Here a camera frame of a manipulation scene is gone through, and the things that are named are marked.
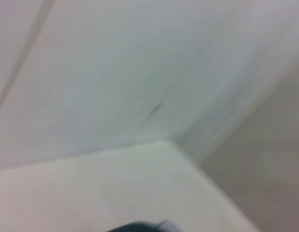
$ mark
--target beige wall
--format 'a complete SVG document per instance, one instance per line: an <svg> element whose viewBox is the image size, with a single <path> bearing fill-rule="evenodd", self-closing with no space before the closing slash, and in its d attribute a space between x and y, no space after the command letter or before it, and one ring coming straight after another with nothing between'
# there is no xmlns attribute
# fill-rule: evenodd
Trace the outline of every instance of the beige wall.
<svg viewBox="0 0 299 232"><path fill-rule="evenodd" d="M263 232L299 232L299 66L202 164Z"/></svg>

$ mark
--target white wall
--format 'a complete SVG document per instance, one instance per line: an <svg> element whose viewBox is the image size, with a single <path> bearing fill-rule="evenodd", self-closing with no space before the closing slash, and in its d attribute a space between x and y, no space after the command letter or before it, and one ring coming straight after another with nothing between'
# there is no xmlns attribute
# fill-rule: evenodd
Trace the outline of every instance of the white wall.
<svg viewBox="0 0 299 232"><path fill-rule="evenodd" d="M296 62L299 0L54 0L40 26L0 104L0 165L167 137L199 154Z"/></svg>

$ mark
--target white ceiling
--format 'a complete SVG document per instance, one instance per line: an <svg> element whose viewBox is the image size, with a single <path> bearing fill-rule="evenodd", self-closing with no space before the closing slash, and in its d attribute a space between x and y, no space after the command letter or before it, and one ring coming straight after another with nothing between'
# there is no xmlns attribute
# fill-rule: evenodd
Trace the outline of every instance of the white ceiling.
<svg viewBox="0 0 299 232"><path fill-rule="evenodd" d="M54 0L0 108L0 165L172 137L211 108L223 127L297 57L299 1L272 2ZM1 83L42 11L26 3L0 1Z"/></svg>

